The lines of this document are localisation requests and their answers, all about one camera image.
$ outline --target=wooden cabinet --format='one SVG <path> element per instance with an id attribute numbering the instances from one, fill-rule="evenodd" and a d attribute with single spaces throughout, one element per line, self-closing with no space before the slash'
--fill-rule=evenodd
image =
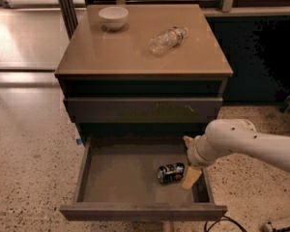
<path id="1" fill-rule="evenodd" d="M 185 134 L 216 119 L 232 70 L 197 5 L 124 5 L 128 23 L 108 32 L 88 6 L 55 73 L 64 104 L 86 145 L 75 199 L 61 212 L 72 220 L 213 220 L 206 171 L 186 191 L 162 186 L 162 164 L 188 163 Z M 188 28 L 162 56 L 149 40 L 172 26 Z"/>

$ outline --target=can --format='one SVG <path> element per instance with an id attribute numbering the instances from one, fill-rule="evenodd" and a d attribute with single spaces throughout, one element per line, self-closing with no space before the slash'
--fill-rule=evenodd
<path id="1" fill-rule="evenodd" d="M 158 179 L 162 184 L 180 181 L 184 177 L 185 165 L 181 162 L 162 165 L 158 168 Z"/>

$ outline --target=plastic bottle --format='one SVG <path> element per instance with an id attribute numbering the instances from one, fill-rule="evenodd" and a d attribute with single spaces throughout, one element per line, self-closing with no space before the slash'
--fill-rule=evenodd
<path id="1" fill-rule="evenodd" d="M 150 51 L 155 55 L 162 55 L 173 46 L 179 44 L 187 31 L 186 27 L 172 27 L 154 36 L 149 42 Z"/>

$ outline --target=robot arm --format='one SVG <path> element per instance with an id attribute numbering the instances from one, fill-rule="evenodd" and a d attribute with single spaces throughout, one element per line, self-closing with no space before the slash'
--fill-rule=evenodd
<path id="1" fill-rule="evenodd" d="M 214 120 L 202 136 L 184 140 L 189 162 L 201 168 L 240 153 L 290 173 L 290 136 L 257 132 L 249 120 Z"/>

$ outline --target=terrazzo floor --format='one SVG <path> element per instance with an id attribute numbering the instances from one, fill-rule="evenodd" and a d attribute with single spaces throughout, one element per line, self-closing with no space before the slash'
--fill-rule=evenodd
<path id="1" fill-rule="evenodd" d="M 84 148 L 53 73 L 0 72 L 0 231 L 203 231 L 204 222 L 66 221 Z M 279 105 L 225 104 L 219 118 L 249 119 L 260 132 L 290 135 Z M 290 174 L 232 155 L 208 167 L 214 199 L 247 231 L 290 217 Z M 211 231 L 238 231 L 221 222 Z"/>

